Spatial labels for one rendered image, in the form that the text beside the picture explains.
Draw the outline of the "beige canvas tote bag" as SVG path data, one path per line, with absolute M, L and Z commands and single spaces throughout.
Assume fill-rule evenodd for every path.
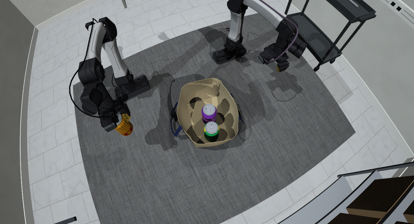
M 191 83 L 187 83 L 182 87 L 182 90 L 180 92 L 180 99 L 175 104 L 175 107 L 172 111 L 172 117 L 171 117 L 171 129 L 172 133 L 178 137 L 179 133 L 184 130 L 184 132 L 187 134 L 187 136 L 191 139 L 193 144 L 196 146 L 196 148 L 199 147 L 206 147 L 206 146 L 217 146 L 221 145 L 223 143 L 226 143 L 229 140 L 225 141 L 219 141 L 215 143 L 206 143 L 206 144 L 197 144 L 195 143 L 195 138 L 193 135 L 191 120 L 188 112 L 187 103 L 198 101 L 201 99 L 207 99 L 218 96 L 219 102 L 221 104 L 221 108 L 223 111 L 224 119 L 226 121 L 226 126 L 229 132 L 230 139 L 233 139 L 238 132 L 238 120 L 242 122 L 244 125 L 244 120 L 241 115 L 241 117 L 238 114 L 239 107 L 236 106 L 236 101 L 232 95 L 232 93 L 229 93 L 229 91 L 224 87 L 222 82 L 216 78 L 209 78 L 204 80 L 198 80 Z M 238 109 L 237 109 L 238 107 Z M 178 121 L 180 123 L 180 126 L 174 132 L 173 129 L 173 115 L 175 112 L 175 109 L 177 108 L 177 117 Z

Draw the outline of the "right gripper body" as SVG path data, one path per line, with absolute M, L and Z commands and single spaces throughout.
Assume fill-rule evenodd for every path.
M 114 109 L 115 114 L 120 112 L 122 115 L 128 114 L 128 116 L 130 117 L 130 111 L 126 103 L 124 102 L 121 103 L 119 98 L 113 100 L 109 93 L 107 94 L 107 97 L 104 100 L 102 100 L 102 103 L 98 110 L 98 115 L 102 116 L 102 112 L 110 109 L 112 106 L 115 107 Z

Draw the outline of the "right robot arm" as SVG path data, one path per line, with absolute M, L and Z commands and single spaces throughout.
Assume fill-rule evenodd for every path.
M 118 86 L 115 88 L 116 98 L 121 98 L 147 86 L 148 81 L 146 75 L 133 79 L 134 76 L 130 74 L 123 63 L 116 42 L 117 29 L 110 19 L 104 17 L 99 19 L 98 23 L 86 23 L 85 27 L 88 30 L 88 39 L 79 67 L 84 59 L 85 62 L 78 71 L 78 77 L 84 87 L 80 100 L 83 111 L 89 115 L 95 115 L 102 100 L 108 94 L 103 84 L 105 71 L 101 61 L 102 48 L 107 53 L 114 71 L 114 80 Z M 119 119 L 115 115 L 114 109 L 115 107 L 112 106 L 110 109 L 102 112 L 102 116 L 111 116 L 102 118 L 104 129 L 107 132 L 118 127 L 116 123 L 119 122 Z

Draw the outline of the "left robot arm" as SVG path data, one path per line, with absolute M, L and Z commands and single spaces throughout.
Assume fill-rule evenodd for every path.
M 288 45 L 290 45 L 289 43 L 291 43 L 296 36 L 294 34 L 296 27 L 282 16 L 296 24 L 298 28 L 297 22 L 292 17 L 282 13 L 265 0 L 229 0 L 227 2 L 227 6 L 231 12 L 230 31 L 229 35 L 226 37 L 226 44 L 224 45 L 225 48 L 213 52 L 213 56 L 217 62 L 246 53 L 246 49 L 242 45 L 242 26 L 244 22 L 244 14 L 248 6 L 261 14 L 261 16 L 267 19 L 273 27 L 276 28 L 276 31 L 279 33 L 276 40 L 278 47 L 283 49 L 288 48 Z M 307 44 L 297 37 L 288 51 L 297 58 L 300 58 L 304 50 L 306 50 L 306 47 Z M 278 57 L 278 55 L 273 51 L 273 48 L 266 49 L 258 55 L 258 58 L 263 64 L 269 64 L 264 62 L 263 59 L 270 61 L 276 57 Z

